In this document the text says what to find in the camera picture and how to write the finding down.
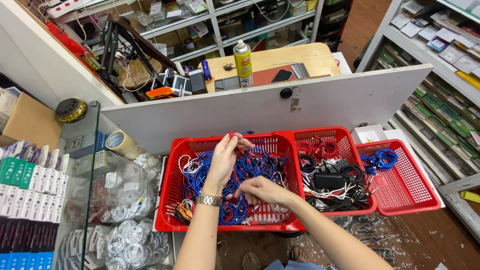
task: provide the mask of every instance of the yellow spray can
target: yellow spray can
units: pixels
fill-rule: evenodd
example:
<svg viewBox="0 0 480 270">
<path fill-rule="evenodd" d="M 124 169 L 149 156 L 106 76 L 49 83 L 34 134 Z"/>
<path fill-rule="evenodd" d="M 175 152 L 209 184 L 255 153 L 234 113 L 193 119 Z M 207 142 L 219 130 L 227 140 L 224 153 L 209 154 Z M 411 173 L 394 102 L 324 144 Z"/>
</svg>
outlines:
<svg viewBox="0 0 480 270">
<path fill-rule="evenodd" d="M 235 59 L 235 66 L 237 67 L 240 87 L 253 86 L 250 46 L 239 39 L 238 44 L 233 48 L 233 58 Z"/>
</svg>

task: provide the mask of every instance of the forearm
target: forearm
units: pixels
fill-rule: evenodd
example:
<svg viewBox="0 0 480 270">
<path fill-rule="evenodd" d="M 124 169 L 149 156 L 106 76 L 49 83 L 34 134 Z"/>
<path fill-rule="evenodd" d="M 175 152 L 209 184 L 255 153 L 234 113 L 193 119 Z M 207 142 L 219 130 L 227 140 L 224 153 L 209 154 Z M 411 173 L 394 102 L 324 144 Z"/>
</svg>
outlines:
<svg viewBox="0 0 480 270">
<path fill-rule="evenodd" d="M 308 233 L 341 270 L 391 270 L 392 267 L 360 240 L 349 234 L 297 195 L 286 207 L 301 221 Z"/>
<path fill-rule="evenodd" d="M 212 270 L 215 268 L 219 210 L 220 207 L 197 204 L 174 270 Z"/>
</svg>

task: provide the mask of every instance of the cabinet knob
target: cabinet knob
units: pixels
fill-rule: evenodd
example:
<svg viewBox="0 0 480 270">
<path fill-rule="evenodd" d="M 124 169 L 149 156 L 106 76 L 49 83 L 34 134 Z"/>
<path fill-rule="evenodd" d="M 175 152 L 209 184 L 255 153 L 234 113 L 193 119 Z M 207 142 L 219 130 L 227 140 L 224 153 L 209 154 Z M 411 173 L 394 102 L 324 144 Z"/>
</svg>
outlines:
<svg viewBox="0 0 480 270">
<path fill-rule="evenodd" d="M 289 98 L 293 95 L 293 91 L 290 88 L 285 88 L 282 91 L 280 91 L 280 96 L 282 98 Z"/>
</svg>

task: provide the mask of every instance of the red plastic basket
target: red plastic basket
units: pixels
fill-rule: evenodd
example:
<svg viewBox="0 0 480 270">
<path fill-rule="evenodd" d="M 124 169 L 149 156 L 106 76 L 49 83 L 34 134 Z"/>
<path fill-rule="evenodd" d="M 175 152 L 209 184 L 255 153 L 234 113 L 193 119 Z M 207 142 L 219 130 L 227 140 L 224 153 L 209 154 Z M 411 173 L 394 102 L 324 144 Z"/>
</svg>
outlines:
<svg viewBox="0 0 480 270">
<path fill-rule="evenodd" d="M 291 132 L 273 132 L 268 134 L 252 134 L 244 135 L 245 138 L 255 143 L 257 147 L 262 148 L 270 154 L 277 154 L 285 156 L 287 163 L 285 165 L 285 174 L 287 177 L 287 184 L 290 191 L 296 193 L 302 198 L 303 188 L 300 178 L 300 171 L 295 155 L 295 144 Z M 182 201 L 183 188 L 183 174 L 181 173 L 178 163 L 182 155 L 189 155 L 192 158 L 196 157 L 205 151 L 215 149 L 216 144 L 222 137 L 208 137 L 208 138 L 178 138 L 172 143 L 170 157 L 167 168 L 164 172 L 165 183 L 163 183 L 162 192 L 158 204 L 157 219 L 155 221 L 155 228 L 161 232 L 177 232 L 187 231 L 188 226 L 183 224 L 177 218 L 167 214 L 167 206 L 178 204 Z M 184 166 L 187 159 L 181 159 L 180 165 Z M 295 215 L 290 214 L 284 221 L 285 214 L 275 214 L 270 206 L 267 204 L 261 205 L 255 212 L 255 217 L 250 225 L 231 225 L 218 226 L 219 231 L 300 231 L 304 230 L 300 221 Z M 260 221 L 276 222 L 275 224 L 259 224 Z"/>
<path fill-rule="evenodd" d="M 390 149 L 398 155 L 398 161 L 389 171 L 376 170 L 373 188 L 378 211 L 384 216 L 437 210 L 440 200 L 421 172 L 409 151 L 400 140 L 386 140 L 356 145 L 361 155 L 373 155 L 379 149 Z"/>
<path fill-rule="evenodd" d="M 322 141 L 325 140 L 334 140 L 338 144 L 338 159 L 346 159 L 349 163 L 357 164 L 360 168 L 363 168 L 360 156 L 355 148 L 353 143 L 352 136 L 347 129 L 341 126 L 331 126 L 331 127 L 319 127 L 311 129 L 299 129 L 293 131 L 295 136 L 295 142 L 305 140 L 311 143 L 315 143 L 313 136 L 318 136 Z M 298 156 L 297 147 L 295 146 L 295 153 Z M 351 215 L 365 215 L 375 212 L 377 209 L 377 203 L 374 196 L 370 196 L 367 199 L 369 207 L 365 207 L 363 210 L 352 210 L 352 211 L 332 211 L 332 212 L 322 212 L 325 216 L 328 217 L 337 217 L 337 216 L 351 216 Z"/>
</svg>

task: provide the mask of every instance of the wooden table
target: wooden table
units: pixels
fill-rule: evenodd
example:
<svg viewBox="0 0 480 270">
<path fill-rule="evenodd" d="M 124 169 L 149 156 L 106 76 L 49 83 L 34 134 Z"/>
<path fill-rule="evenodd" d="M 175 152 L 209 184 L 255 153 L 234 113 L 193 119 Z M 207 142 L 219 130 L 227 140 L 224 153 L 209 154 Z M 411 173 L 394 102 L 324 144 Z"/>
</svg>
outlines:
<svg viewBox="0 0 480 270">
<path fill-rule="evenodd" d="M 327 74 L 330 76 L 341 75 L 330 49 L 324 43 L 315 42 L 291 47 L 252 52 L 253 72 L 281 66 L 274 66 L 272 65 L 273 63 L 291 61 L 295 63 L 304 63 L 308 73 L 310 74 L 310 77 Z M 233 55 L 208 59 L 207 62 L 210 73 L 214 77 L 214 80 L 229 78 L 237 75 L 236 69 L 232 69 L 230 71 L 223 69 L 224 64 L 232 63 L 235 65 Z M 207 91 L 209 93 L 215 92 L 214 81 L 207 83 Z"/>
</svg>

